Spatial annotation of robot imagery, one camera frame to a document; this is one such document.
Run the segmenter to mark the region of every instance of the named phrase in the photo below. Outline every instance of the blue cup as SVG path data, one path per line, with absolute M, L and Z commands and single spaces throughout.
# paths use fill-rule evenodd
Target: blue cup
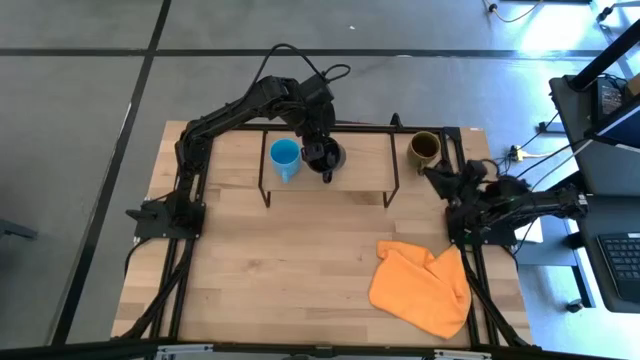
M 271 144 L 269 156 L 285 184 L 300 170 L 300 146 L 291 139 L 280 139 Z

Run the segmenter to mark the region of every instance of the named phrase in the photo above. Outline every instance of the wooden table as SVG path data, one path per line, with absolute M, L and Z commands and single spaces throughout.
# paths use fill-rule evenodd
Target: wooden table
M 149 187 L 152 198 L 172 190 L 173 145 L 185 124 L 166 124 Z M 467 159 L 489 158 L 483 130 L 461 132 Z M 283 136 L 294 138 L 291 133 L 268 133 L 265 156 L 268 146 Z M 389 135 L 332 136 L 348 155 L 345 167 L 329 185 L 304 164 L 284 185 L 265 160 L 263 186 L 272 192 L 270 208 L 258 190 L 262 132 L 231 131 L 215 139 L 204 196 L 206 221 L 194 251 L 180 340 L 469 345 L 466 326 L 445 341 L 373 308 L 368 300 L 379 263 L 378 240 L 419 244 L 434 254 L 450 245 L 444 226 L 446 201 L 407 164 L 411 135 L 395 135 L 400 189 L 387 209 L 381 192 L 394 187 Z M 167 243 L 152 240 L 132 257 L 113 335 L 128 330 L 155 296 Z M 494 302 L 520 336 L 531 341 L 513 260 L 499 247 L 483 249 Z M 474 304 L 480 339 L 487 342 L 482 308 L 477 300 Z M 161 335 L 168 332 L 172 308 L 170 299 Z

